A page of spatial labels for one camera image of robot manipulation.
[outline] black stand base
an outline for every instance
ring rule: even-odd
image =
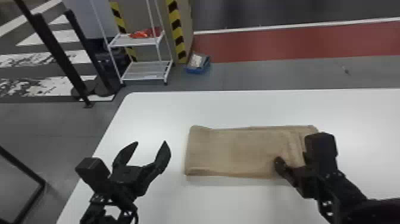
[[[94,94],[95,88],[96,88],[96,81],[95,80],[87,80],[84,81],[83,83],[85,83],[86,85],[86,96],[92,95]],[[80,99],[80,95],[78,93],[78,91],[75,88],[71,89],[71,96],[75,99]]]
[[[95,82],[97,83],[95,88],[95,94],[99,97],[109,97],[111,95],[116,94],[121,89],[121,83],[117,79],[109,79],[110,88],[106,88],[101,81],[101,79],[96,78]]]

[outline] metal frame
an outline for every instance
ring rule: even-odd
[[[7,150],[5,150],[3,147],[0,146],[0,155],[6,159],[9,163],[11,163],[13,166],[21,170],[23,173],[25,173],[27,176],[32,178],[34,181],[36,181],[39,184],[39,187],[36,189],[36,191],[33,193],[33,195],[29,198],[28,202],[25,204],[25,206],[22,208],[21,212],[18,214],[18,216],[15,218],[14,222],[10,223],[5,221],[4,219],[0,218],[0,223],[1,224],[20,224],[28,214],[29,210],[32,208],[36,200],[39,198],[39,196],[44,192],[45,186],[46,186],[46,181],[41,178],[39,175],[37,175],[34,171],[32,171],[29,167],[27,167],[25,164],[23,164],[20,160],[15,158],[13,155],[11,155]]]
[[[19,9],[25,15],[29,23],[32,25],[33,29],[39,35],[43,43],[49,49],[50,53],[55,58],[57,64],[60,66],[61,70],[68,77],[74,89],[78,93],[79,97],[85,102],[85,108],[92,108],[93,103],[89,100],[89,90],[84,81],[82,81],[78,72],[71,64],[60,43],[51,32],[49,26],[47,25],[42,14],[32,15],[23,0],[14,0]]]
[[[114,65],[115,72],[117,73],[118,78],[120,79],[120,83],[123,83],[124,80],[154,80],[154,79],[162,79],[164,81],[165,85],[168,84],[168,75],[169,75],[169,72],[171,70],[171,66],[173,64],[173,57],[172,57],[170,43],[167,40],[167,38],[165,38],[165,27],[164,27],[163,20],[161,19],[161,13],[160,13],[159,6],[157,4],[157,0],[154,0],[154,5],[155,5],[155,8],[156,8],[156,11],[157,11],[157,14],[158,14],[158,18],[160,20],[160,25],[162,27],[162,32],[161,32],[160,36],[159,37],[156,36],[155,26],[154,26],[154,19],[153,19],[153,15],[152,15],[152,12],[151,12],[150,2],[149,2],[149,0],[146,0],[147,10],[148,10],[149,19],[150,19],[150,23],[151,23],[151,29],[152,29],[154,38],[131,39],[130,40],[131,43],[124,43],[124,44],[115,44],[118,39],[126,38],[127,35],[128,35],[128,34],[121,34],[117,27],[115,27],[115,29],[117,31],[117,35],[114,37],[114,39],[111,42],[108,41],[107,36],[105,34],[105,31],[104,31],[104,27],[103,27],[103,25],[101,23],[101,20],[99,18],[99,15],[98,15],[98,12],[96,10],[96,6],[95,6],[93,0],[90,0],[90,4],[91,4],[92,9],[93,9],[93,11],[95,13],[95,17],[96,17],[96,20],[97,20],[97,22],[99,24],[100,31],[101,31],[101,33],[103,35],[103,39],[104,39],[105,43],[107,44],[107,50],[108,50],[108,53],[110,54],[112,64]],[[161,52],[160,52],[160,42],[162,41],[163,38],[165,38],[165,41],[167,43],[168,53],[169,53],[169,56],[170,56],[170,61],[169,61],[169,63],[167,63],[166,66],[165,66],[165,61],[163,61],[162,58],[161,58]],[[119,69],[118,69],[117,63],[115,62],[113,53],[111,51],[112,48],[123,47],[123,46],[124,47],[127,47],[127,46],[145,46],[145,45],[155,45],[156,50],[157,50],[158,61],[150,61],[150,63],[151,62],[158,63],[158,65],[159,65],[158,71],[143,72],[143,76],[129,77],[129,75],[127,75],[127,74],[134,74],[134,73],[129,73],[129,68],[131,68],[132,66],[141,64],[141,63],[137,63],[137,62],[133,61],[132,58],[129,57],[131,62],[129,64],[129,66],[127,67],[127,69],[125,70],[124,74],[121,74]],[[157,73],[162,73],[163,76],[162,77],[157,77],[157,75],[156,75]]]

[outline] black pole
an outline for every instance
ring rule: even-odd
[[[23,173],[28,175],[30,178],[32,178],[39,184],[39,187],[36,189],[35,193],[29,198],[28,202],[25,204],[25,206],[22,208],[21,212],[17,215],[17,217],[13,222],[15,224],[17,223],[19,224],[22,223],[28,211],[32,208],[35,201],[44,191],[46,186],[46,181],[1,146],[0,146],[0,155],[3,156],[3,158],[6,159],[9,163],[11,163],[13,166],[21,170]]]
[[[85,37],[82,29],[79,26],[79,23],[76,19],[76,16],[72,10],[67,10],[64,15],[67,17],[68,21],[70,22],[72,28],[74,29],[76,35],[78,36],[80,42],[82,43],[83,48],[85,49],[87,55],[89,56],[90,60],[92,61],[93,66],[95,67],[98,77],[101,79],[102,85],[97,85],[95,92],[102,92],[102,94],[98,94],[102,97],[110,96],[115,94],[120,89],[120,83],[110,82],[107,78],[104,69],[101,67],[100,63],[98,62],[96,55],[89,45],[88,40]]]
[[[14,0],[14,2],[18,5],[18,7],[20,8],[20,10],[22,11],[22,13],[25,15],[26,19],[28,20],[28,22],[30,24],[35,23],[33,21],[33,15],[32,13],[30,13],[30,10],[28,9],[28,7],[25,5],[23,0]]]
[[[76,91],[79,93],[79,96],[84,100],[87,107],[92,107],[92,103],[88,99],[88,89],[83,83],[82,79],[80,78],[78,72],[71,64],[71,61],[68,59],[67,55],[65,54],[63,48],[61,47],[60,43],[58,43],[57,39],[51,32],[50,28],[47,26],[45,19],[43,18],[42,14],[35,14],[33,15],[33,28],[35,29],[36,33],[42,39],[43,43],[47,46],[50,53],[55,58],[58,65],[67,75],[68,79],[75,87]]]

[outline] red object on shelf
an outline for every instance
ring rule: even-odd
[[[160,36],[161,34],[161,28],[160,27],[155,27],[155,35]],[[130,38],[137,39],[137,38],[153,38],[153,29],[148,28],[140,31],[136,31],[134,33],[129,34]]]

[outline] gray floor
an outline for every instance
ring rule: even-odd
[[[391,56],[221,63],[203,75],[177,66],[168,86],[128,83],[114,102],[90,110],[82,103],[0,104],[0,145],[49,183],[26,223],[55,223],[78,180],[74,167],[92,155],[131,92],[395,88],[400,87],[399,61]]]

